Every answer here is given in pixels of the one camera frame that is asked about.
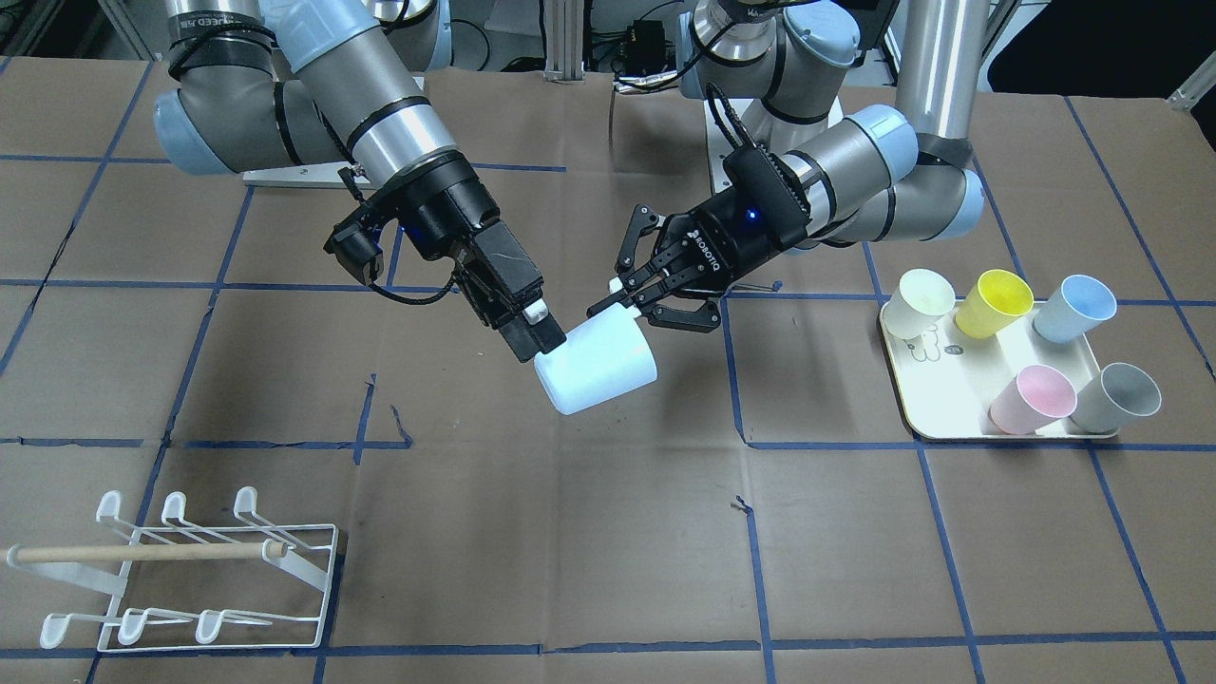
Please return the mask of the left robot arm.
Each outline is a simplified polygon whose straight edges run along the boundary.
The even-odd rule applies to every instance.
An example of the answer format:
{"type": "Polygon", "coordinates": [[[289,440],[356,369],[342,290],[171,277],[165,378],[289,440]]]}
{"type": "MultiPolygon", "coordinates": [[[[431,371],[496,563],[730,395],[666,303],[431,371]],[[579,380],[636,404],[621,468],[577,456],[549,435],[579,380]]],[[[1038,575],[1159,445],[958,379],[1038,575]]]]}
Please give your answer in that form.
{"type": "Polygon", "coordinates": [[[610,295],[655,327],[713,331],[717,299],[782,253],[882,239],[955,239],[976,226],[981,183],[969,123],[986,1],[913,1],[896,103],[829,124],[861,54],[831,1],[699,1],[685,16],[681,89],[730,144],[726,187],[679,214],[638,206],[610,295]]]}

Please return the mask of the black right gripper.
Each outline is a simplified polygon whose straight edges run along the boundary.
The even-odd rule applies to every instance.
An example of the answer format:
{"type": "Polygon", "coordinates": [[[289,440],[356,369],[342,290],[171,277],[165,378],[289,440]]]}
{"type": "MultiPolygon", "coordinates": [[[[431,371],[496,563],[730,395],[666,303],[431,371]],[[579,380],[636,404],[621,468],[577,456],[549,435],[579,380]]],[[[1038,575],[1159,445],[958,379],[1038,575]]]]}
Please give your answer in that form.
{"type": "Polygon", "coordinates": [[[544,303],[542,273],[505,225],[499,203],[465,155],[441,152],[392,175],[379,190],[379,207],[407,229],[423,259],[455,260],[462,295],[485,299],[486,325],[518,361],[565,341],[544,303]]]}

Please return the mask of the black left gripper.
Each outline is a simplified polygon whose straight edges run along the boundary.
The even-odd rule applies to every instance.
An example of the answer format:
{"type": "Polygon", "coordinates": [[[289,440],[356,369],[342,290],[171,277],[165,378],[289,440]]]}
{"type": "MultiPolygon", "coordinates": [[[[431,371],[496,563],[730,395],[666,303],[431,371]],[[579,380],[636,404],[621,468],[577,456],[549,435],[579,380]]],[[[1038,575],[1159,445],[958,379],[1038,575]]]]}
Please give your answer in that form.
{"type": "Polygon", "coordinates": [[[794,200],[778,200],[775,190],[762,191],[758,200],[731,187],[670,215],[638,204],[617,256],[610,295],[589,307],[586,315],[621,304],[637,309],[655,327],[711,333],[721,325],[717,302],[727,287],[803,239],[807,239],[807,212],[794,200]],[[687,312],[664,303],[668,297],[702,304],[687,312]]]}

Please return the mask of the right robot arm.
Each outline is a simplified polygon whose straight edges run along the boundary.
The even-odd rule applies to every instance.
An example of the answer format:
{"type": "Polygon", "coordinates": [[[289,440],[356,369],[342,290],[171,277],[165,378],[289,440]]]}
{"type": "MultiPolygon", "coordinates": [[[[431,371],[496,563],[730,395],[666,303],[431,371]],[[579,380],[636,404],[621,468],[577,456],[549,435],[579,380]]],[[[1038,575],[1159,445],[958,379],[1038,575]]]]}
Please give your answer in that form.
{"type": "Polygon", "coordinates": [[[169,1],[168,71],[154,128],[195,175],[348,162],[373,183],[325,250],[378,288],[381,232],[396,222],[422,258],[454,260],[450,286],[520,361],[564,342],[542,271],[413,82],[439,9],[389,19],[361,1],[169,1]]]}

